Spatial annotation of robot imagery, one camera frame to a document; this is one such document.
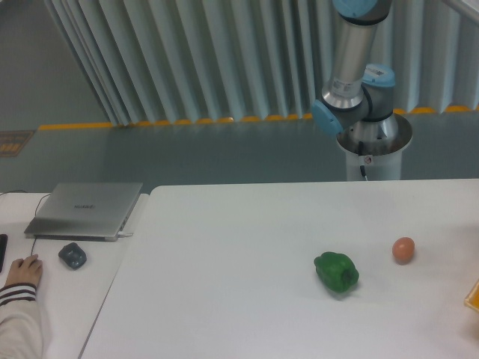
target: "laptop lid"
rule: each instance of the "laptop lid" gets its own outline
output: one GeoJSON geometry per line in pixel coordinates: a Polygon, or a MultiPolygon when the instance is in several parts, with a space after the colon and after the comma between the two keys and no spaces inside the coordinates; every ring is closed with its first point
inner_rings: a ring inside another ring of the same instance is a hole
{"type": "Polygon", "coordinates": [[[116,239],[141,186],[142,183],[59,183],[25,234],[116,239]]]}

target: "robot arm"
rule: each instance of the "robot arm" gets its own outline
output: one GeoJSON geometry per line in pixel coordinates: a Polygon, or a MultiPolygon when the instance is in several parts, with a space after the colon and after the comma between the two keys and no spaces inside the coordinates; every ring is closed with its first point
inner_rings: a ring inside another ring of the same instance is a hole
{"type": "Polygon", "coordinates": [[[348,180],[398,180],[400,153],[411,141],[412,127],[393,114],[394,72],[366,65],[392,0],[332,1],[342,18],[341,36],[331,78],[311,108],[314,122],[347,154],[348,180]]]}
{"type": "MultiPolygon", "coordinates": [[[[392,101],[394,86],[392,71],[376,66],[375,69],[370,69],[370,80],[373,82],[363,83],[364,70],[377,25],[388,16],[392,0],[332,1],[343,20],[341,36],[336,48],[331,78],[323,87],[322,99],[316,100],[313,104],[312,113],[317,124],[326,133],[336,135],[366,117],[378,115],[372,114],[373,96],[377,97],[376,101],[384,102],[385,99],[392,101]],[[369,91],[371,87],[376,89],[376,83],[380,82],[382,88],[391,88],[390,93],[382,93],[383,90],[369,91]]],[[[388,107],[384,103],[378,103],[378,106],[388,107]]],[[[382,116],[391,112],[392,103],[387,113],[382,116]]]]}

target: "laptop logo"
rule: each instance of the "laptop logo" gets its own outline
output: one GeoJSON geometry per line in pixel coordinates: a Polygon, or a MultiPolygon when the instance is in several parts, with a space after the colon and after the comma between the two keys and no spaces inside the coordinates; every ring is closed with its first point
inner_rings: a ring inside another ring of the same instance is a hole
{"type": "Polygon", "coordinates": [[[75,209],[95,209],[94,204],[76,204],[75,209]]]}

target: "gray floor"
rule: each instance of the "gray floor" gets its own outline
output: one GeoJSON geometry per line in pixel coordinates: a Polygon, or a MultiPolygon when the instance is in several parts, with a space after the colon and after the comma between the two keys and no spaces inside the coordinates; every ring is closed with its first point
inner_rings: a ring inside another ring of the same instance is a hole
{"type": "MultiPolygon", "coordinates": [[[[479,112],[406,116],[403,179],[478,178],[479,112]]],[[[346,180],[344,154],[311,120],[38,131],[0,159],[0,191],[58,182],[158,185],[346,180]]]]}
{"type": "MultiPolygon", "coordinates": [[[[107,121],[43,1],[0,3],[0,49],[0,131],[107,121]]],[[[406,117],[405,180],[479,177],[478,111],[406,117]]],[[[0,191],[345,179],[344,154],[310,120],[39,131],[18,157],[0,158],[0,191]]]]}

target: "vertical blinds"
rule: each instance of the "vertical blinds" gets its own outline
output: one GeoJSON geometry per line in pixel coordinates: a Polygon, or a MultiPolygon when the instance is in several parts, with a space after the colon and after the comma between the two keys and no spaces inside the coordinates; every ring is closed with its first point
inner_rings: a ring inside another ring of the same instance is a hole
{"type": "MultiPolygon", "coordinates": [[[[304,116],[332,70],[330,0],[45,0],[110,121],[304,116]]],[[[394,0],[370,62],[394,107],[479,103],[479,28],[438,0],[394,0]]]]}

